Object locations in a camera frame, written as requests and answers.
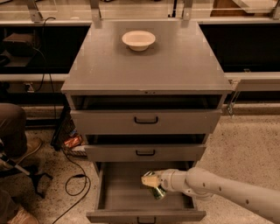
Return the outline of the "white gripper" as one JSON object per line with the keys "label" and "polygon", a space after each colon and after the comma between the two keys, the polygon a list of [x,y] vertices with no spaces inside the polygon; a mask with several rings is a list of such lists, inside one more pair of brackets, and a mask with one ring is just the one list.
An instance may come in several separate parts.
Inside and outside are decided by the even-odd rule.
{"label": "white gripper", "polygon": [[142,176],[142,184],[145,186],[157,188],[161,185],[168,192],[183,193],[187,189],[186,172],[168,169],[161,171],[158,175]]}

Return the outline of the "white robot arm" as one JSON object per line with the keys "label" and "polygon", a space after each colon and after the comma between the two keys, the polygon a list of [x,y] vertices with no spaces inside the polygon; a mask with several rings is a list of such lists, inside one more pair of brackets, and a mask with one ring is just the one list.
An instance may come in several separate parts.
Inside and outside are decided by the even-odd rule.
{"label": "white robot arm", "polygon": [[141,181],[145,186],[161,186],[167,192],[183,193],[198,200],[210,199],[216,194],[274,224],[280,224],[280,192],[276,190],[223,178],[199,167],[188,171],[148,171]]}

